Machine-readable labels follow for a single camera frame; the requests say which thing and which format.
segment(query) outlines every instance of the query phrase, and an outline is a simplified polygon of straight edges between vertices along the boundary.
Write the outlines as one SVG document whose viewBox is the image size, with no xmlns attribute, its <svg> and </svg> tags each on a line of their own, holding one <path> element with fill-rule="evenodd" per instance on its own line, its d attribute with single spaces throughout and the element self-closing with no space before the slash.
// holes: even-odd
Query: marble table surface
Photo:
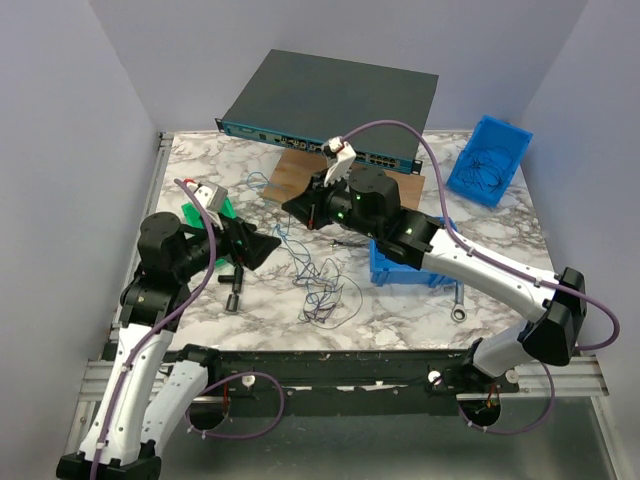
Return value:
<svg viewBox="0 0 640 480">
<path fill-rule="evenodd" d="M 469 139 L 468 133 L 426 133 L 448 178 Z M 236 213 L 269 233 L 277 223 L 286 225 L 288 215 L 278 205 L 263 200 L 247 186 L 251 172 L 267 178 L 275 169 L 282 149 L 232 138 L 220 133 L 176 135 L 164 176 L 158 211 L 181 215 L 186 197 L 174 178 L 210 180 L 229 190 Z M 425 152 L 422 175 L 426 177 L 420 210 L 440 215 L 438 192 Z M 467 238 L 528 265 L 551 269 L 542 231 L 520 171 L 495 209 L 489 209 L 447 191 L 449 214 Z M 302 242 L 319 267 L 332 258 L 344 280 L 338 307 L 324 324 L 300 320 L 307 291 L 292 284 L 295 268 L 287 250 L 280 248 L 255 272 L 246 271 L 237 314 L 225 312 L 229 285 L 212 281 L 185 312 L 171 349 L 187 343 L 226 350 L 316 349 L 419 349 L 466 348 L 474 339 L 498 333 L 518 322 L 519 316 L 504 304 L 470 287 L 465 288 L 468 318 L 451 319 L 453 287 L 430 289 L 424 285 L 384 285 L 370 280 L 368 248 L 332 248 L 333 239 L 362 241 L 364 237 L 329 226 L 308 231 L 291 222 L 291 240 Z M 230 273 L 226 265 L 218 273 Z M 193 279 L 200 282 L 202 275 Z M 339 325 L 348 317 L 353 318 Z"/>
</svg>

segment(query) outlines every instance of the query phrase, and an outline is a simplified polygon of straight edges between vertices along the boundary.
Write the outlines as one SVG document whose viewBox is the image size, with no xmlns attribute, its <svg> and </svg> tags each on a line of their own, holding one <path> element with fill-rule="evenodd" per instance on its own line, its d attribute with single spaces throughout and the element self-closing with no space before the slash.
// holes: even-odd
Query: green holder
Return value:
<svg viewBox="0 0 640 480">
<path fill-rule="evenodd" d="M 182 213 L 184 214 L 184 218 L 187 221 L 187 225 L 196 228 L 204 228 L 204 224 L 202 223 L 202 219 L 200 218 L 200 213 L 196 207 L 194 207 L 191 203 L 185 203 L 182 206 Z M 220 213 L 228 218 L 236 218 L 236 212 L 233 211 L 233 206 L 231 206 L 231 202 L 228 198 L 224 200 L 224 204 L 220 209 Z M 216 261 L 216 267 L 220 267 L 224 265 L 224 259 L 220 258 Z"/>
</svg>

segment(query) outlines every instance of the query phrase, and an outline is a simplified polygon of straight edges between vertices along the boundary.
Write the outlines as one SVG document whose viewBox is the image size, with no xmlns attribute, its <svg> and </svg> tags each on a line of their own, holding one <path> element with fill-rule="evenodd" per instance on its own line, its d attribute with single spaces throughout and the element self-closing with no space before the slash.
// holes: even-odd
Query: white wall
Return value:
<svg viewBox="0 0 640 480">
<path fill-rule="evenodd" d="M 527 108 L 523 170 L 556 267 L 583 271 L 618 314 L 618 342 L 598 354 L 640 477 L 640 3 L 591 0 Z M 606 338 L 590 309 L 581 341 Z"/>
<path fill-rule="evenodd" d="M 215 129 L 271 48 L 440 75 L 428 125 L 519 117 L 586 0 L 90 0 L 151 117 Z"/>
<path fill-rule="evenodd" d="M 4 2 L 0 65 L 0 477 L 53 478 L 157 134 L 86 0 Z"/>
</svg>

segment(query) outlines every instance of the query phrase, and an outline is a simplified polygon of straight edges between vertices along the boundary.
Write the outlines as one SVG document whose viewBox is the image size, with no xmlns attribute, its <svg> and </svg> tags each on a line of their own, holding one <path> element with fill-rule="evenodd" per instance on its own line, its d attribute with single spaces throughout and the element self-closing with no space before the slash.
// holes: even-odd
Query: cardboard piece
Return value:
<svg viewBox="0 0 640 480">
<path fill-rule="evenodd" d="M 354 169 L 363 166 L 360 163 L 353 164 Z M 269 179 L 271 183 L 282 188 L 269 185 L 262 192 L 262 196 L 267 200 L 283 203 L 300 195 L 307 187 L 311 175 L 326 167 L 327 160 L 323 155 L 286 149 Z M 398 182 L 402 206 L 417 210 L 424 186 L 424 177 L 386 169 L 384 173 Z"/>
</svg>

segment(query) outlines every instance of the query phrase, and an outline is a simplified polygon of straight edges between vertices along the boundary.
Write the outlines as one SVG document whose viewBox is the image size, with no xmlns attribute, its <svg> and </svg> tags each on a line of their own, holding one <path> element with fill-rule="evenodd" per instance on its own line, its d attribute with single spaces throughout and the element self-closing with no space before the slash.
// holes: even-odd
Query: blue storage bin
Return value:
<svg viewBox="0 0 640 480">
<path fill-rule="evenodd" d="M 489 207 L 507 190 L 533 134 L 485 115 L 460 152 L 447 186 Z"/>
<path fill-rule="evenodd" d="M 452 221 L 454 230 L 458 231 L 456 224 Z M 408 265 L 400 265 L 387 259 L 378 251 L 376 242 L 369 241 L 369 271 L 371 272 L 371 282 L 381 287 L 385 283 L 401 284 L 425 284 L 434 288 L 438 285 L 450 285 L 455 283 L 453 278 L 428 270 L 416 270 Z"/>
</svg>

